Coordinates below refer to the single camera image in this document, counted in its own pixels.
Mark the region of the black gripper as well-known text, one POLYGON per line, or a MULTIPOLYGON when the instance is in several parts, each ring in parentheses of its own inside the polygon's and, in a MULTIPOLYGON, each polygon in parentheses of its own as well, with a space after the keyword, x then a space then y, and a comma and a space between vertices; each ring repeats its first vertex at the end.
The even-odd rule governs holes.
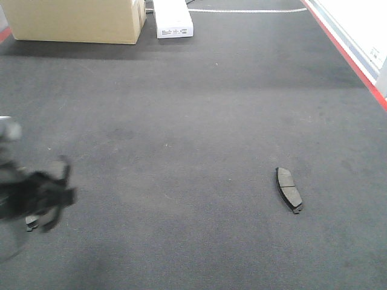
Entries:
MULTIPOLYGON (((1 219, 26 218, 42 215, 46 194, 43 185, 52 175, 47 171, 27 171, 13 159, 8 145, 20 139, 21 125, 11 116, 1 117, 1 219)), ((60 192, 60 205, 68 207, 76 202, 76 188, 60 192)))

